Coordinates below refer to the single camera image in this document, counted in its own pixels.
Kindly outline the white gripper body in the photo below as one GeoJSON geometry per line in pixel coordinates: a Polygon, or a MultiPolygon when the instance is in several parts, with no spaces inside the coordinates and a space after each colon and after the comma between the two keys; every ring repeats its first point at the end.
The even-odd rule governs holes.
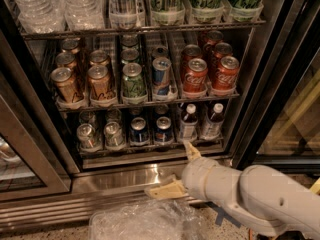
{"type": "Polygon", "coordinates": [[[240,174],[240,171],[222,166],[216,160],[200,157],[185,167],[182,183],[191,197],[217,205],[230,205],[237,202],[240,174]]]}

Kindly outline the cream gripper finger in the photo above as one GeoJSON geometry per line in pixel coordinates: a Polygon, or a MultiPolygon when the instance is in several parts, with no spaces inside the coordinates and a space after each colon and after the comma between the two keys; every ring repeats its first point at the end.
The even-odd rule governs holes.
{"type": "Polygon", "coordinates": [[[184,141],[183,144],[185,147],[186,156],[189,161],[192,161],[201,157],[200,151],[197,148],[195,148],[189,141],[184,141]]]}
{"type": "Polygon", "coordinates": [[[144,190],[145,194],[153,199],[177,199],[186,195],[181,180],[174,180],[167,184],[151,186],[144,190]]]}

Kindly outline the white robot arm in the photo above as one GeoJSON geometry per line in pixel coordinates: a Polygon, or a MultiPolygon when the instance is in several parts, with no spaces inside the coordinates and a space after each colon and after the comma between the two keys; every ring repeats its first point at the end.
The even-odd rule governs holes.
{"type": "Polygon", "coordinates": [[[264,165],[239,171],[203,157],[184,143],[188,164],[180,179],[169,176],[164,183],[145,189],[154,199],[185,195],[212,202],[242,225],[264,236],[297,230],[320,240],[320,196],[287,175],[264,165]]]}

